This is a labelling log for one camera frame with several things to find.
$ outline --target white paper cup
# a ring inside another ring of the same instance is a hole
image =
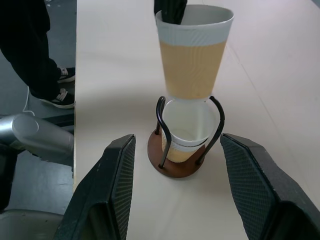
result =
[[[211,5],[187,5],[181,24],[155,15],[165,85],[178,99],[205,99],[213,90],[234,14]]]
[[[164,152],[165,147],[167,144],[167,139],[164,131],[161,131],[161,147],[162,151]],[[171,162],[175,163],[182,163],[188,158],[190,158],[202,145],[205,143],[200,144],[199,146],[180,146],[175,142],[171,141],[171,145],[166,156]]]
[[[164,106],[162,118],[169,128],[172,142],[180,146],[204,144],[215,130],[214,111],[204,101],[173,99]]]

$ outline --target person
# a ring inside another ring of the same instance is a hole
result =
[[[75,96],[60,83],[75,80],[75,68],[49,57],[50,18],[44,0],[4,0],[0,6],[0,50],[30,93],[57,108],[71,109]]]

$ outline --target white table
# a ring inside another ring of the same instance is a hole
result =
[[[320,9],[310,0],[189,3],[235,14],[213,90],[224,132],[263,145],[319,208]],[[185,179],[148,160],[166,95],[153,1],[78,0],[76,48],[75,187],[112,140],[135,134],[128,240],[247,239],[218,142]]]

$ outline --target round wooden coaster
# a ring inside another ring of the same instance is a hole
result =
[[[204,145],[200,147],[198,151],[184,162],[173,162],[166,159],[162,169],[159,167],[163,156],[161,148],[161,133],[159,135],[156,135],[154,131],[151,133],[147,149],[149,160],[159,173],[171,178],[185,178],[195,173],[201,167],[204,161],[202,161],[200,165],[197,165],[196,161],[201,154],[204,153],[206,147]]]

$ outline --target black pants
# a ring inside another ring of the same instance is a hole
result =
[[[49,58],[50,19],[44,0],[2,0],[0,49],[37,98],[53,100],[60,93],[61,75]]]

